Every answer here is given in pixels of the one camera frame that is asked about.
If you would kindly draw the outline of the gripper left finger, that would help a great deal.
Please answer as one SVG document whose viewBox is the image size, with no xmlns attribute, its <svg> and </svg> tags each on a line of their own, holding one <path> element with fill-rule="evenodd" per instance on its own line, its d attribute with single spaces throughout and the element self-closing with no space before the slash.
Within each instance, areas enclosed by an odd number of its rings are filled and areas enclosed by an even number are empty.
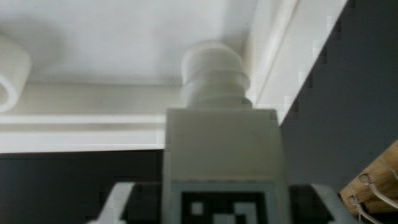
<svg viewBox="0 0 398 224">
<path fill-rule="evenodd" d="M 133 182 L 119 182 L 114 185 L 98 218 L 87 224 L 126 224 L 121 217 L 133 187 Z"/>
</svg>

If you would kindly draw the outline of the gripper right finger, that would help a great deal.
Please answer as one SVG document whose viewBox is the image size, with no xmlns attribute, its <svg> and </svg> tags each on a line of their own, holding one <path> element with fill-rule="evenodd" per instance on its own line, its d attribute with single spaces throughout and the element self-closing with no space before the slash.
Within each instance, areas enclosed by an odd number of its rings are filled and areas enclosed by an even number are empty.
<svg viewBox="0 0 398 224">
<path fill-rule="evenodd" d="M 327 185 L 313 184 L 313 189 L 320 196 L 322 203 L 327 207 L 332 216 L 332 220 L 327 224 L 361 224 L 348 212 L 348 209 L 345 207 L 338 193 L 332 188 Z"/>
</svg>

